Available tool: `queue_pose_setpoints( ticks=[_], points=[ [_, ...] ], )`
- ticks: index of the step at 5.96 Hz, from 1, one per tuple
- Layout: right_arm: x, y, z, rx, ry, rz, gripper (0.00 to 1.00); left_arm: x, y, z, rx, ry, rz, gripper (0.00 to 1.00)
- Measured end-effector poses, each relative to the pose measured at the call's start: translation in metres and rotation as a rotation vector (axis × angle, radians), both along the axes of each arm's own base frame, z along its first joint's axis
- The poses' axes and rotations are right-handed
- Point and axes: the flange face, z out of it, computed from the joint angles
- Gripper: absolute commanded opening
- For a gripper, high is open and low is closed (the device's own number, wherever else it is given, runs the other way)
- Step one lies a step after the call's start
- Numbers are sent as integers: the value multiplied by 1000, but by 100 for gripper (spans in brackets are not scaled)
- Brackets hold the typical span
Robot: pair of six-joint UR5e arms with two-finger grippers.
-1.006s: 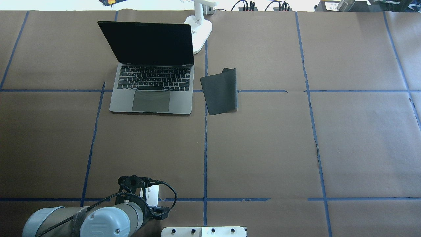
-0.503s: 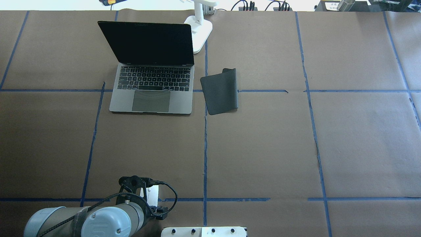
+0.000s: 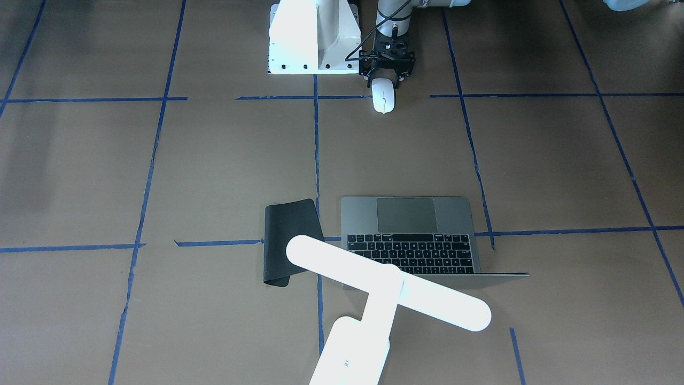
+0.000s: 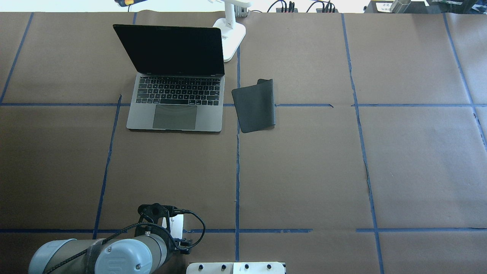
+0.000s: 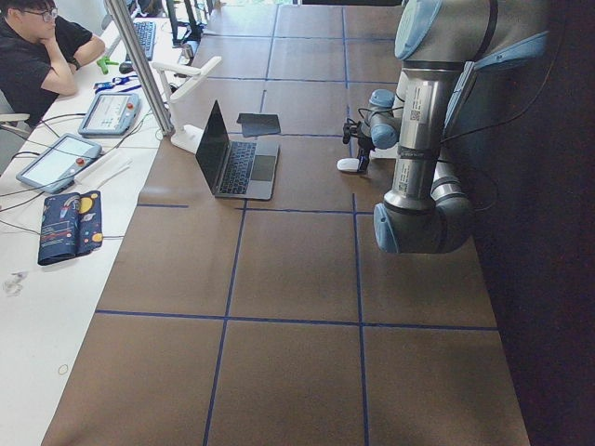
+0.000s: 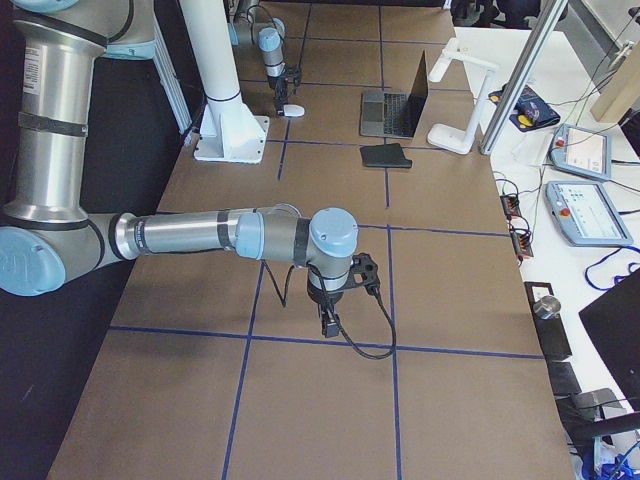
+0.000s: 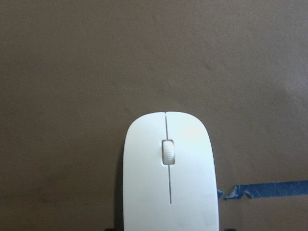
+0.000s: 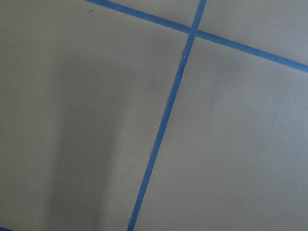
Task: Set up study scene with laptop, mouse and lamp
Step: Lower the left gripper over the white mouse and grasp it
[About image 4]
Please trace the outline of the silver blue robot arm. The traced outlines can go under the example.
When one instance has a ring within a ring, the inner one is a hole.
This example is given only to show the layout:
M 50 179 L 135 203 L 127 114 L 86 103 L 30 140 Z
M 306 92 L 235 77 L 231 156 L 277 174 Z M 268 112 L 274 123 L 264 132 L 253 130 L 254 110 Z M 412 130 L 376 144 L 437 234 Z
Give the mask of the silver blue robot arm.
M 108 238 L 70 238 L 42 245 L 33 255 L 30 274 L 152 274 L 175 253 L 189 254 L 193 241 L 175 238 L 168 229 L 147 222 L 130 225 Z

